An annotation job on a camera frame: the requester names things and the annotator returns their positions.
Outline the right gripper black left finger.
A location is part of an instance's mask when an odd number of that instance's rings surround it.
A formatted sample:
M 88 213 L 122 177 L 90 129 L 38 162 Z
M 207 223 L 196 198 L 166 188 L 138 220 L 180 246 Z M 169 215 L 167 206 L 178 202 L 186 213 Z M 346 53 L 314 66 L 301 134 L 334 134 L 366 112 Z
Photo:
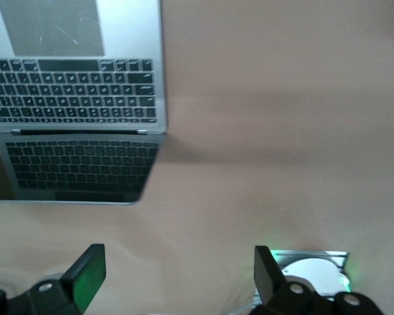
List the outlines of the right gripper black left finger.
M 105 246 L 91 244 L 61 276 L 60 282 L 80 314 L 84 314 L 106 278 Z

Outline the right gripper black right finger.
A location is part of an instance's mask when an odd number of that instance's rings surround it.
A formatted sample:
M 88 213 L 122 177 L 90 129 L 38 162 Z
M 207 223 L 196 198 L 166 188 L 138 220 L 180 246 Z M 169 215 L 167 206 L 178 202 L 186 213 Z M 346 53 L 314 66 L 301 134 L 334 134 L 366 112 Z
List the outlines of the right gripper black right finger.
M 253 278 L 263 304 L 267 304 L 284 284 L 283 273 L 267 246 L 255 246 Z

